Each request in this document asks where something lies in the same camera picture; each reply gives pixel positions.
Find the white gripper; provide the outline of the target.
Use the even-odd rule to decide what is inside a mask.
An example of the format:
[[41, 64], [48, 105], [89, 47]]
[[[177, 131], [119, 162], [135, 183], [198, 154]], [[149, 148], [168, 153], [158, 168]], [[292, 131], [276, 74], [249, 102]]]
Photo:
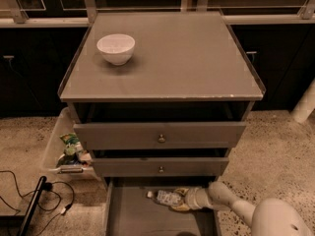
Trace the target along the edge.
[[197, 210], [202, 208], [212, 208], [213, 202], [210, 199], [208, 190], [206, 188], [177, 188], [174, 190], [176, 194], [185, 196], [185, 204], [180, 206], [171, 206], [174, 211], [185, 212], [190, 209]]

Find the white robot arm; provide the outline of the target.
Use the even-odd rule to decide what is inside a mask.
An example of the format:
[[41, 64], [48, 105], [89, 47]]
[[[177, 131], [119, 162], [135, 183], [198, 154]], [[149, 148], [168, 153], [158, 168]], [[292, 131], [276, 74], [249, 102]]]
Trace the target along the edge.
[[177, 188], [174, 193], [181, 197], [174, 210], [227, 207], [250, 228], [251, 236], [314, 236], [298, 211], [280, 199], [267, 198], [254, 206], [220, 181], [210, 182], [208, 188]]

